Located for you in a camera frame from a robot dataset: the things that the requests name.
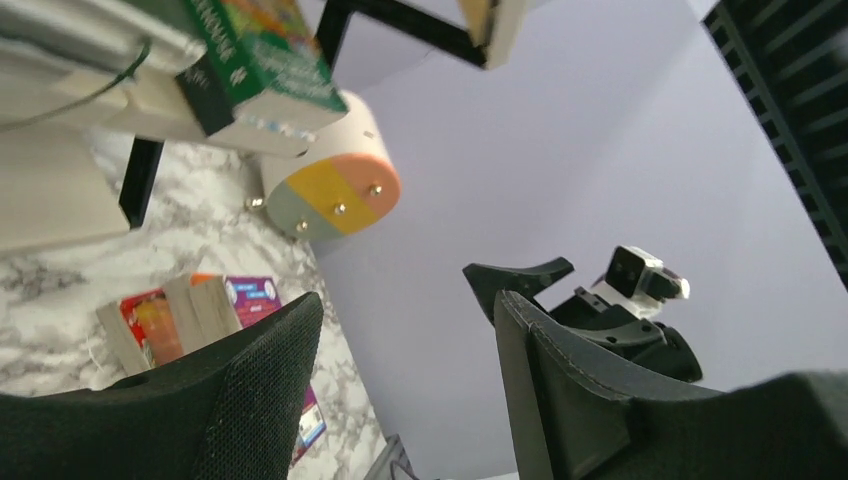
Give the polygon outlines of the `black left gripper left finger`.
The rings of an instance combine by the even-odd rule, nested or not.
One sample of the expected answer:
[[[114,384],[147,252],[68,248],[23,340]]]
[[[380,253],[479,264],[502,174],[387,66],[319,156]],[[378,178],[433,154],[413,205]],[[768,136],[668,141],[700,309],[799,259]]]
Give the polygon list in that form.
[[[206,473],[209,430],[239,331],[99,390],[1,398],[5,479],[225,479]]]

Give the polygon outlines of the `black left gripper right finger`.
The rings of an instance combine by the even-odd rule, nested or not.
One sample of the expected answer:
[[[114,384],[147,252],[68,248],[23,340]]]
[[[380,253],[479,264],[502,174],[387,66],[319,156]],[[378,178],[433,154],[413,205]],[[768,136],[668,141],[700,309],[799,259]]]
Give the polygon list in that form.
[[[523,479],[843,479],[847,377],[732,392],[681,382],[566,330],[515,292],[494,326]]]

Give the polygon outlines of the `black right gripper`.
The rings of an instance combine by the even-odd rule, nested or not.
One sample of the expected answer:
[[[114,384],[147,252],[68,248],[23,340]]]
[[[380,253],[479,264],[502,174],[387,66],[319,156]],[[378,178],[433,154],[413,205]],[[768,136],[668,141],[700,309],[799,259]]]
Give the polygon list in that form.
[[[516,292],[543,309],[535,296],[574,271],[564,257],[526,268],[471,263],[462,269],[490,324],[498,292]],[[582,287],[548,314],[571,332],[643,368],[686,383],[703,379],[700,362],[676,329],[638,317]]]

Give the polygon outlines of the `purple cartoon cover book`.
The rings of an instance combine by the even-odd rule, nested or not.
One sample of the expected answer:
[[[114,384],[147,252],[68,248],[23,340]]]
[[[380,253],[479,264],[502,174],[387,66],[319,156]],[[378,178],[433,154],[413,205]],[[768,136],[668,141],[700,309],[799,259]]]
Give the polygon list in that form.
[[[289,304],[270,277],[227,276],[225,312],[248,346],[230,363],[209,430],[206,473],[284,479],[326,430],[310,385],[323,321],[315,294]]]

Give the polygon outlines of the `floral cover book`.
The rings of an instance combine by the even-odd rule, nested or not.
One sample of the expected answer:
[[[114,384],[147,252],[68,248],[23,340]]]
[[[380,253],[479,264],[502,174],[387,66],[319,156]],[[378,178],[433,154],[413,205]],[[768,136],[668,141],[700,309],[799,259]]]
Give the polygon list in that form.
[[[317,140],[312,131],[250,114],[209,114],[200,116],[198,122],[211,143],[249,153],[298,158]]]

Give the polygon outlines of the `green 104-storey treehouse book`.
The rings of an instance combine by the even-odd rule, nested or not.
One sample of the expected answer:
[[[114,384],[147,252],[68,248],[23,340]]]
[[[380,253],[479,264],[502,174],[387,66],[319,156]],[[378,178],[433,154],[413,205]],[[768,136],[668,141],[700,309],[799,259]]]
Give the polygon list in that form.
[[[180,5],[206,52],[176,81],[207,137],[245,127],[307,138],[347,114],[298,2]]]

